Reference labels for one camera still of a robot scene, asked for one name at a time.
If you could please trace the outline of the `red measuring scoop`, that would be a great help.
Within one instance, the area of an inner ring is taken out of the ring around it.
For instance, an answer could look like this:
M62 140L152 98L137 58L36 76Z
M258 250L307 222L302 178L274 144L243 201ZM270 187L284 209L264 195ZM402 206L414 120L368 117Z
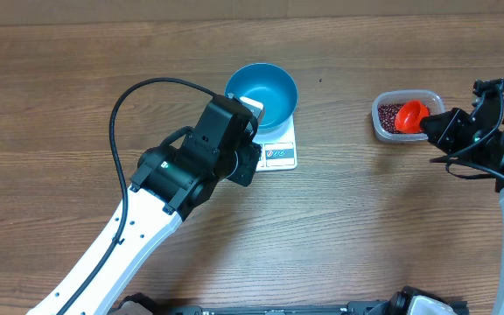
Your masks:
M429 108L422 101L407 101L395 116L395 128L403 134L420 133L420 122L430 114Z

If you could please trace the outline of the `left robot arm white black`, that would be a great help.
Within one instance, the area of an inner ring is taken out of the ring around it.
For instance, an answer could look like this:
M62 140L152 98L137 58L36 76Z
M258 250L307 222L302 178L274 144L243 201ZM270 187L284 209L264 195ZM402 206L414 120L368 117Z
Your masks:
M216 95L197 125L148 149L113 217L33 314L106 314L150 254L224 179L249 186L261 154L258 101Z

